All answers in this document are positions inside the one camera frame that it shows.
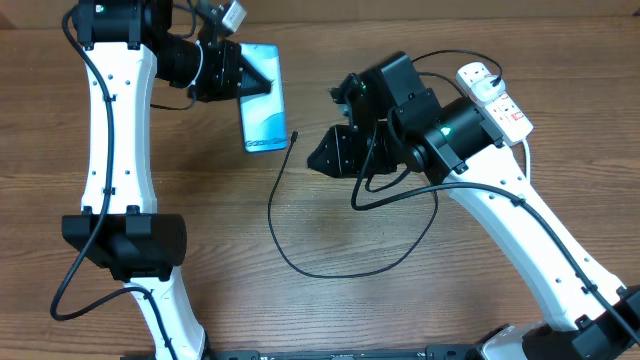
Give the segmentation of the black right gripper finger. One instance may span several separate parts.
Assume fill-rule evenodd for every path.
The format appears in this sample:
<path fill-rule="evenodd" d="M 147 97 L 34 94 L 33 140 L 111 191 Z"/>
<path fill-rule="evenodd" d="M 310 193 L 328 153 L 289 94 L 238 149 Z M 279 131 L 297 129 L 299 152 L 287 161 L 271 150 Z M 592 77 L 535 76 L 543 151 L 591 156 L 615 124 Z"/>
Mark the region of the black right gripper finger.
<path fill-rule="evenodd" d="M 358 76 L 348 74 L 339 86 L 329 89 L 329 94 L 334 103 L 341 107 L 343 115 L 351 118 L 353 98 L 358 94 Z"/>
<path fill-rule="evenodd" d="M 327 176 L 340 175 L 340 154 L 335 128 L 327 131 L 320 144 L 309 155 L 307 166 Z"/>

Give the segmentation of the blue Galaxy smartphone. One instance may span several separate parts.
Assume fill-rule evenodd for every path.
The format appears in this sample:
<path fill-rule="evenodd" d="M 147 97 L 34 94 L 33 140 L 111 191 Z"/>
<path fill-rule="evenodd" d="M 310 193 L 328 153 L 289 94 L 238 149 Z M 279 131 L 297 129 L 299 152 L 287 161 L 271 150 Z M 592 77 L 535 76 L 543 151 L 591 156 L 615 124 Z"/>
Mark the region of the blue Galaxy smartphone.
<path fill-rule="evenodd" d="M 247 153 L 285 149 L 288 135 L 279 49 L 273 44 L 241 43 L 241 53 L 271 85 L 268 93 L 239 100 L 244 148 Z"/>

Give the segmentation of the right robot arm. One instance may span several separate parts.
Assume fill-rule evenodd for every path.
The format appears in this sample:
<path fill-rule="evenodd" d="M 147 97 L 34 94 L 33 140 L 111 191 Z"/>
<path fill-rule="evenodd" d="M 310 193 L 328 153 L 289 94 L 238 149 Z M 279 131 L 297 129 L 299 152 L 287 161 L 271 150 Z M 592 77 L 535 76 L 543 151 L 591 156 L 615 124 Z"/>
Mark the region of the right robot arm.
<path fill-rule="evenodd" d="M 504 325 L 470 359 L 614 359 L 639 341 L 639 291 L 606 270 L 531 184 L 513 146 L 533 126 L 507 94 L 501 66 L 474 53 L 456 73 L 458 97 L 441 105 L 403 52 L 351 73 L 330 91 L 344 125 L 329 129 L 308 166 L 364 186 L 399 165 L 422 173 L 490 235 L 524 280 L 543 318 Z"/>

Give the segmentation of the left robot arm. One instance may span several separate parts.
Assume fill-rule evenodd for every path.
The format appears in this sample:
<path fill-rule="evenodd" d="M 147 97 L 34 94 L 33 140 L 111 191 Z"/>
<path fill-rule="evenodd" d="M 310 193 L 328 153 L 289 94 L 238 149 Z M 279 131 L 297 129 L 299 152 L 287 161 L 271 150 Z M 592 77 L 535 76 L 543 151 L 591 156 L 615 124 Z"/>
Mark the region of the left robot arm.
<path fill-rule="evenodd" d="M 62 220 L 64 239 L 107 269 L 131 294 L 157 359 L 209 359 L 213 353 L 182 278 L 183 217 L 162 214 L 151 173 L 152 93 L 156 80 L 192 102 L 238 103 L 246 151 L 287 145 L 278 49 L 231 40 L 246 16 L 236 1 L 190 6 L 197 36 L 171 30 L 170 1 L 81 1 L 63 32 L 82 58 L 90 100 L 89 167 L 81 211 Z"/>

